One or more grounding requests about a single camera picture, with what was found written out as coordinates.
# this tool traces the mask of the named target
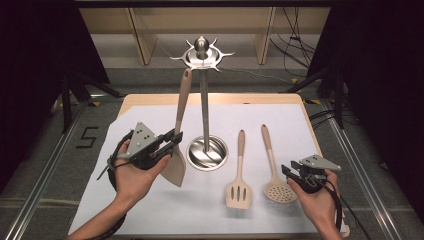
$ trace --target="table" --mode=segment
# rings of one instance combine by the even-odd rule
[[[106,164],[110,149],[128,132],[129,126],[140,120],[156,134],[170,130],[177,101],[177,94],[135,94],[125,98],[117,121],[108,130],[70,232],[115,195],[107,177],[95,180]],[[317,232],[298,201],[275,203],[262,190],[271,174],[260,133],[261,123],[270,130],[277,165],[289,166],[290,159],[321,154],[301,98],[296,94],[209,94],[209,114],[211,135],[219,136],[228,145],[227,162],[210,172],[187,164],[181,188],[159,176],[148,196],[127,214],[116,235],[171,239],[316,237]],[[248,121],[239,121],[246,116]],[[201,128],[200,94],[190,94],[182,125],[183,153],[188,143],[202,134]],[[234,153],[239,128],[246,132],[243,178],[251,185],[254,196],[249,210],[225,205],[225,184],[234,180],[236,174]],[[348,234],[349,227],[343,224],[342,232]]]

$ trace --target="white sheet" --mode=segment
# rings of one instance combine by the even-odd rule
[[[96,178],[106,166],[106,159],[118,141],[142,121],[156,134],[174,128],[176,106],[136,106],[109,127],[97,165],[87,184],[70,232],[101,211],[114,198],[108,177]],[[117,235],[199,235],[199,234],[279,234],[316,233],[303,214],[298,201],[275,203],[263,193],[271,179],[271,168],[261,134],[266,124],[271,135],[277,171],[318,153],[302,108],[298,104],[209,105],[210,134],[228,146],[227,162],[219,169],[204,172],[187,163],[181,188],[158,176],[149,194],[128,214]],[[203,135],[200,105],[188,105],[181,130],[180,149],[185,154],[189,143]],[[249,210],[225,205],[225,187],[233,181],[237,168],[237,139],[240,129],[246,132],[243,179],[253,191]]]

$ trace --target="spatula head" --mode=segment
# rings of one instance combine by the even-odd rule
[[[230,183],[225,190],[225,202],[229,208],[249,209],[252,204],[252,190],[243,182]]]
[[[175,146],[172,158],[169,160],[166,168],[160,173],[166,180],[177,187],[181,187],[186,171],[186,163],[183,154],[178,146]]]
[[[289,186],[281,184],[268,183],[264,193],[269,199],[279,203],[290,203],[297,199],[296,193]]]

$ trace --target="forearm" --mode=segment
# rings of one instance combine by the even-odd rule
[[[114,200],[67,239],[88,239],[106,233],[133,207],[132,203]]]
[[[343,239],[342,235],[340,234],[339,230],[336,228],[336,225],[333,222],[320,222],[314,223],[314,225],[323,240]]]

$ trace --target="slotted spatula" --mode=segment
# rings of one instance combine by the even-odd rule
[[[271,165],[272,178],[264,187],[265,195],[279,203],[289,203],[297,199],[296,193],[291,189],[291,187],[284,182],[277,174],[275,169],[274,154],[271,148],[271,138],[269,136],[268,128],[265,124],[262,124],[262,137],[264,138],[265,147],[268,152],[269,163]]]
[[[225,202],[230,208],[249,209],[252,203],[252,190],[242,178],[244,143],[245,133],[241,130],[238,136],[237,176],[225,189]]]

